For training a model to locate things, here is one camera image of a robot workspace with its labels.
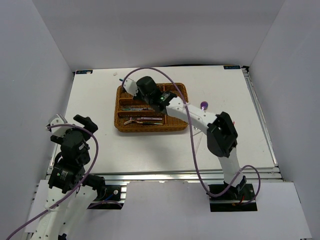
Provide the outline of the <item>pink handled fork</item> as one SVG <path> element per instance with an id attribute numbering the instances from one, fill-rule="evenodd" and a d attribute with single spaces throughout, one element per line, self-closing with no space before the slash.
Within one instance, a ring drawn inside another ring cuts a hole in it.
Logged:
<path id="1" fill-rule="evenodd" d="M 150 120 L 150 121 L 162 121 L 162 117 L 130 117 L 130 120 Z"/>

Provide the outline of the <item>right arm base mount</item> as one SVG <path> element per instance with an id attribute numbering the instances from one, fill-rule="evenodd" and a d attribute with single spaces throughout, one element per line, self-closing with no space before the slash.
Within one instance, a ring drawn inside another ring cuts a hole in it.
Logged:
<path id="1" fill-rule="evenodd" d="M 253 185 L 247 183 L 239 195 L 229 190 L 222 196 L 209 197 L 210 211 L 212 213 L 257 212 L 256 201 L 253 200 L 248 203 L 254 196 Z"/>

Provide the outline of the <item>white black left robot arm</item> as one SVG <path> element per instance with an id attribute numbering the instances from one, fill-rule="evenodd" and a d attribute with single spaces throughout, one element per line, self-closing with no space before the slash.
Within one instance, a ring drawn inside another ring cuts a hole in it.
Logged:
<path id="1" fill-rule="evenodd" d="M 85 170 L 85 165 L 96 162 L 90 157 L 87 142 L 95 138 L 98 126 L 79 114 L 73 119 L 81 126 L 68 123 L 60 114 L 47 125 L 50 140 L 60 146 L 60 151 L 54 159 L 44 213 L 38 217 L 33 240 L 67 240 L 91 202 L 106 193 L 104 178 Z"/>

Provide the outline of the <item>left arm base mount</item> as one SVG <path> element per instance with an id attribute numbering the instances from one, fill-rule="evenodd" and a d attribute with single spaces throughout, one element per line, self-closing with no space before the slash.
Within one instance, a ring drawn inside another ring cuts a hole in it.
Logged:
<path id="1" fill-rule="evenodd" d="M 126 198 L 127 186 L 107 184 L 89 205 L 90 210 L 121 210 Z"/>

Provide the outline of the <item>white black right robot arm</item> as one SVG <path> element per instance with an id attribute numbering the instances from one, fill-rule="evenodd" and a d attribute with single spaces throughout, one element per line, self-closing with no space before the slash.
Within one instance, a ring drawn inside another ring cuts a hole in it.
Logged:
<path id="1" fill-rule="evenodd" d="M 146 102 L 157 113 L 177 118 L 196 127 L 206 135 L 208 150 L 218 157 L 222 167 L 226 195 L 236 200 L 244 193 L 246 177 L 237 157 L 238 133 L 226 112 L 214 114 L 201 110 L 170 91 L 162 91 L 155 81 L 145 76 L 138 81 L 127 79 L 123 88 L 135 100 Z"/>

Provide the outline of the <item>green handled table knife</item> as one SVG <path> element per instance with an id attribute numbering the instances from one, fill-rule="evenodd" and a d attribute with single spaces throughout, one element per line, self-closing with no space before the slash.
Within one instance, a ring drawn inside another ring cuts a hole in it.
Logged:
<path id="1" fill-rule="evenodd" d="M 143 107 L 123 107 L 121 109 L 122 111 L 146 111 L 148 110 L 147 108 L 143 108 Z"/>

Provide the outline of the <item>purple iridescent spoon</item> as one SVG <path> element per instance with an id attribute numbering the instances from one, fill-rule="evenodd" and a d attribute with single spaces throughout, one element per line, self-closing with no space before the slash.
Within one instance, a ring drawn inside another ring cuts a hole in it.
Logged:
<path id="1" fill-rule="evenodd" d="M 206 101 L 202 101 L 200 103 L 200 108 L 201 108 L 202 111 L 206 111 L 208 106 L 209 106 L 209 104 Z"/>

